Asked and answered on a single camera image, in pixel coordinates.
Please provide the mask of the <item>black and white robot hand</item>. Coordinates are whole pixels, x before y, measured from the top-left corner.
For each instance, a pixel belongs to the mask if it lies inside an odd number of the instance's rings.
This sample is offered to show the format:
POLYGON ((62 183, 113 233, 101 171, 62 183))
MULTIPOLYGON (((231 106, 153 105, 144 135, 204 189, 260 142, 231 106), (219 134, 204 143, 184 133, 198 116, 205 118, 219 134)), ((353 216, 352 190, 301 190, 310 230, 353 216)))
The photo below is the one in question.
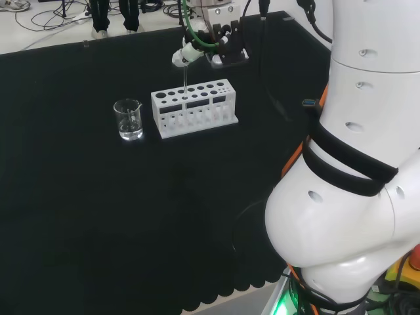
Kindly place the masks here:
POLYGON ((172 64, 184 68, 206 57, 213 68, 247 62, 249 53, 243 39, 242 10, 233 1, 177 1, 183 28, 181 48, 172 64))

